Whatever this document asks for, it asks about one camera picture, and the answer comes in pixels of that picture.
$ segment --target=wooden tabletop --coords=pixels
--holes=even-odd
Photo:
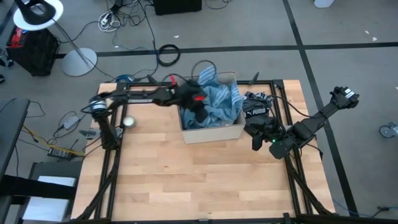
[[[300,82],[284,80],[284,84],[288,100],[307,114]],[[101,84],[99,92],[115,88],[113,83]],[[240,85],[239,90],[271,93],[269,85]],[[290,112],[293,122],[304,119],[293,109]],[[273,158],[268,143],[253,151],[251,137],[243,131],[236,140],[185,144],[176,107],[129,105],[127,114],[136,118],[137,126],[123,136],[113,221],[277,218],[285,212],[294,216],[284,160]],[[318,151],[306,146],[302,152],[308,186],[334,212]],[[104,150],[97,149],[85,158],[72,218],[94,197],[103,157]],[[296,186],[304,211],[302,192]]]

